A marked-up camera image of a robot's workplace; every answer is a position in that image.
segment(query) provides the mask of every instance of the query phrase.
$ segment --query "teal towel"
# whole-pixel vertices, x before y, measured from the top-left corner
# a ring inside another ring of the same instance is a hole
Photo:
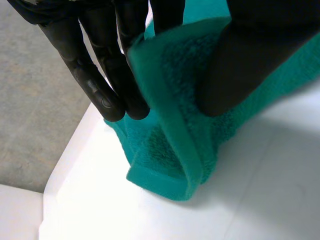
[[[215,1],[187,0],[186,15],[193,17],[186,19],[201,18],[192,4],[207,9],[210,2]],[[220,7],[221,14],[215,8],[215,16],[228,15],[226,3]],[[202,79],[219,33],[230,20],[214,17],[186,24],[130,50],[133,73],[152,111],[140,121],[126,115],[119,122],[106,122],[117,133],[130,164],[129,181],[171,200],[190,199],[213,172],[223,142],[275,100],[319,76],[317,35],[243,103],[219,117],[202,115],[195,105],[195,82]],[[152,29],[146,34],[152,35]]]

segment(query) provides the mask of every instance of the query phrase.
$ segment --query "robotic hand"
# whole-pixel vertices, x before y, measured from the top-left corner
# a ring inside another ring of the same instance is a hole
[[[320,31],[319,0],[227,0],[231,23],[221,33],[196,87],[199,109],[218,116],[241,103]]]
[[[150,109],[121,53],[117,34],[118,23],[126,54],[132,41],[145,31],[148,0],[8,1],[24,19],[39,25],[106,120],[121,120],[125,112],[135,120],[149,114]],[[150,3],[156,34],[182,24],[185,0],[151,0]],[[89,56],[79,21],[112,88]]]
[[[121,54],[145,31],[148,0],[8,0],[40,28],[102,116],[143,119],[149,107]],[[155,33],[182,24],[185,0],[150,0]],[[320,31],[319,0],[227,0],[232,17],[196,86],[199,109],[218,116],[241,103],[264,79]],[[113,90],[93,64],[78,20]]]

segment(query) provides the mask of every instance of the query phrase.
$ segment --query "white surface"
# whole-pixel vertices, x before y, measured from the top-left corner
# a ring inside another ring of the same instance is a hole
[[[0,240],[37,240],[43,194],[0,184]]]
[[[40,240],[318,240],[320,84],[240,129],[188,202],[135,186],[128,169],[91,105],[45,189]]]

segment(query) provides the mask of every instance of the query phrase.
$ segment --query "towel fold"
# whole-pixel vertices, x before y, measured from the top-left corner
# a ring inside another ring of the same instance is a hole
[[[187,22],[201,18],[189,0]],[[195,104],[194,89],[201,80],[220,32],[230,22],[227,4],[217,1],[213,15],[177,27],[137,44],[129,60],[143,96],[152,109],[144,120],[106,123],[119,137],[130,170],[127,179],[175,201],[192,197],[214,171],[219,146],[249,118],[281,96],[320,75],[320,35],[315,36],[273,72],[244,102],[219,117],[206,117]],[[147,29],[147,36],[152,35]]]

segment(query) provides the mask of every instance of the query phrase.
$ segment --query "gray floor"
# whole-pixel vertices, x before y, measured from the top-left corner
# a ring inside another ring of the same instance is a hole
[[[39,28],[0,0],[0,184],[43,192],[89,103]]]

